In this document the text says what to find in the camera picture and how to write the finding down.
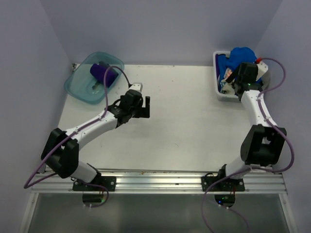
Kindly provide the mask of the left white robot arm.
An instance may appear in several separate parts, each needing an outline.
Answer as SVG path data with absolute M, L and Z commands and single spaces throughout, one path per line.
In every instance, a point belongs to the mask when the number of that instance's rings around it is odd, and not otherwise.
M 131 118 L 150 117 L 149 96 L 129 89 L 93 119 L 77 127 L 52 130 L 41 155 L 41 160 L 61 178 L 74 178 L 84 182 L 89 190 L 101 185 L 100 172 L 79 159 L 79 151 L 98 136 L 118 128 Z

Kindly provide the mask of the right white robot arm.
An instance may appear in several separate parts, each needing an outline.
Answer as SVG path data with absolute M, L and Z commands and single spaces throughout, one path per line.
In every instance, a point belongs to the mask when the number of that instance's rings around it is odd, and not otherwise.
M 216 184 L 221 190 L 228 190 L 234 180 L 242 179 L 251 170 L 270 171 L 282 152 L 286 130 L 273 121 L 264 102 L 259 74 L 266 65 L 242 62 L 227 78 L 235 94 L 245 108 L 250 130 L 241 144 L 240 155 L 218 171 Z

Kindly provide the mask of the blue towel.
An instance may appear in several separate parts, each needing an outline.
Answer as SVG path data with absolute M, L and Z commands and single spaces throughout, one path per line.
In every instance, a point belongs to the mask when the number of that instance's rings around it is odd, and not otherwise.
M 260 61 L 255 53 L 248 47 L 235 47 L 231 52 L 229 59 L 226 62 L 227 68 L 234 71 L 241 63 L 255 63 Z

